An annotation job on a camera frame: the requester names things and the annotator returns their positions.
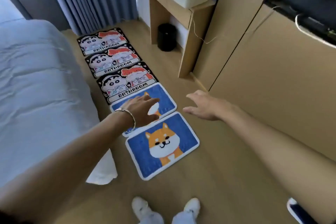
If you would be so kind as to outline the person's right hand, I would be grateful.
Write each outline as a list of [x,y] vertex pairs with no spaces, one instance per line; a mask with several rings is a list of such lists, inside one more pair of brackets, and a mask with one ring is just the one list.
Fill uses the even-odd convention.
[[201,115],[195,116],[203,120],[225,121],[225,118],[233,109],[233,105],[228,101],[212,97],[210,94],[201,90],[187,94],[187,98],[195,103],[195,107],[201,109]]

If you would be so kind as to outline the person's left hand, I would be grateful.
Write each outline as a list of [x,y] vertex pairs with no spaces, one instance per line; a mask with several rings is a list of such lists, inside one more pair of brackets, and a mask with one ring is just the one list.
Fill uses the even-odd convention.
[[149,95],[137,96],[125,102],[121,108],[130,113],[133,117],[133,127],[140,128],[145,125],[145,117],[153,105],[159,102],[158,98],[151,98]]

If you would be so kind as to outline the person's left forearm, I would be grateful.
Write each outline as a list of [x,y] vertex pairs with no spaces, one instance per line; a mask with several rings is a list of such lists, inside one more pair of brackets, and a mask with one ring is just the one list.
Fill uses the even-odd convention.
[[0,224],[54,222],[112,141],[128,129],[124,115],[114,112],[0,188]]

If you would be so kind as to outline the person's right forearm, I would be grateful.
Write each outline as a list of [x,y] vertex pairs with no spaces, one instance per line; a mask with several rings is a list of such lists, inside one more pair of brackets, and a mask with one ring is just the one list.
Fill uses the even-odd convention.
[[336,162],[225,101],[222,120],[317,223],[336,222]]

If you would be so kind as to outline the blue dog floor mat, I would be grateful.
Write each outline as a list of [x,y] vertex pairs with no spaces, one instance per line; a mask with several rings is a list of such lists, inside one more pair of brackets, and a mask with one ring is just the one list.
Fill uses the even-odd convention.
[[158,103],[156,103],[155,105],[153,105],[148,114],[157,114],[160,116],[160,119],[172,112],[174,112],[177,109],[177,105],[174,102],[174,100],[171,98],[171,96],[168,94],[168,92],[162,87],[162,85],[158,82],[155,83],[137,93],[133,93],[130,96],[121,99],[115,103],[113,103],[112,105],[110,105],[110,109],[111,112],[125,112],[126,115],[124,115],[123,117],[126,117],[127,122],[130,122],[128,125],[128,130],[125,130],[123,132],[123,136],[128,138],[131,137],[133,135],[135,135],[136,133],[138,133],[139,130],[142,129],[142,127],[140,128],[134,128],[133,127],[133,117],[130,113],[127,113],[126,110],[122,109],[121,106],[127,102],[129,99],[133,99],[137,96],[142,96],[142,95],[149,95],[151,98],[158,98],[160,99]]
[[199,145],[199,138],[180,112],[173,112],[139,129],[125,142],[144,181],[172,166]]

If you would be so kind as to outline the black cartoon floor mat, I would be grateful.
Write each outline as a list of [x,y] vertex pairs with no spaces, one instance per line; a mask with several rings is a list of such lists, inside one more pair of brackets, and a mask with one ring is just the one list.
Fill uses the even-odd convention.
[[159,80],[149,66],[140,61],[99,77],[96,80],[108,105],[137,93]]
[[128,44],[129,40],[121,30],[116,27],[106,31],[85,35],[77,39],[83,56],[90,56],[111,48],[117,48]]
[[123,44],[116,48],[109,48],[85,58],[93,77],[98,79],[122,68],[135,65],[142,61],[140,55],[131,44]]

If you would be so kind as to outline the black round bin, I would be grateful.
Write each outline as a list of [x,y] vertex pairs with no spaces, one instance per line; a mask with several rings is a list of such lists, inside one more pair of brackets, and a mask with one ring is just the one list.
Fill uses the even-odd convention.
[[157,46],[163,52],[174,50],[177,45],[177,29],[170,23],[163,23],[157,27]]

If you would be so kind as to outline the person's left white shoe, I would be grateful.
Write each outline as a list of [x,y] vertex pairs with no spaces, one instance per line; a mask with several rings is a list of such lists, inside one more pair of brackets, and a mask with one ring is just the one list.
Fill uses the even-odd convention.
[[145,220],[153,211],[148,202],[141,197],[134,197],[131,203],[133,213],[139,221]]

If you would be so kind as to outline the person's white shoe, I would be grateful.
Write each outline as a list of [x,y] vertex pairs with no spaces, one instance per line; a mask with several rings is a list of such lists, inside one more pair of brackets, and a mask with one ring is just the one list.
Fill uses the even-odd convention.
[[153,211],[148,202],[141,197],[134,197],[131,203],[133,213],[139,221],[145,220]]
[[196,219],[199,215],[201,204],[198,198],[190,199],[184,206],[183,212],[191,213],[193,218]]

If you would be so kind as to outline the beige wooden cabinet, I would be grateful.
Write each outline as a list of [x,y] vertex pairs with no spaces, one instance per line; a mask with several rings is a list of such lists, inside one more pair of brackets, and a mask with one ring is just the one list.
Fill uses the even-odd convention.
[[336,161],[336,49],[267,5],[209,92]]

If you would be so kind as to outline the beige wooden wardrobe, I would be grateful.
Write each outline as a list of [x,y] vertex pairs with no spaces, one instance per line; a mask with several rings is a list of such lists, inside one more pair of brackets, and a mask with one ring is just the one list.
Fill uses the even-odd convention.
[[193,76],[209,91],[264,0],[217,0]]

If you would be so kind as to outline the person's right white shoe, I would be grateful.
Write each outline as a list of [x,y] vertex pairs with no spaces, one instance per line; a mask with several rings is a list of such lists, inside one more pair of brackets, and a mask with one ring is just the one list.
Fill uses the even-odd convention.
[[198,198],[190,199],[184,206],[183,212],[191,213],[193,218],[196,219],[199,215],[201,204]]

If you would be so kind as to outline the person's trouser leg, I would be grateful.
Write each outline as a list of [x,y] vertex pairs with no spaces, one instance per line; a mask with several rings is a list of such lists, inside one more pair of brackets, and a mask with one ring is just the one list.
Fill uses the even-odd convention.
[[151,212],[145,217],[143,217],[139,224],[165,224],[164,219],[161,214],[157,212]]
[[173,217],[171,224],[197,224],[194,215],[192,210],[179,212]]

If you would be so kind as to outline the wooden side table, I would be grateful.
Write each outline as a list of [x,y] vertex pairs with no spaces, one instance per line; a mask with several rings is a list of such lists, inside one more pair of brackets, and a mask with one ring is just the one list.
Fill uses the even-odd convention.
[[175,17],[188,30],[178,77],[184,78],[193,71],[209,22],[211,21],[215,1],[208,0],[191,9],[186,9],[173,0],[149,0],[151,44],[157,44],[158,26],[168,23]]

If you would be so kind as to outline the blue and white slipper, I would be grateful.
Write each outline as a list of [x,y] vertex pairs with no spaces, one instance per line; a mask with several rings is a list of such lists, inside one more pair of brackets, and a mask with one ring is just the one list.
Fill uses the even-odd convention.
[[287,201],[287,209],[299,224],[318,224],[310,214],[292,197]]

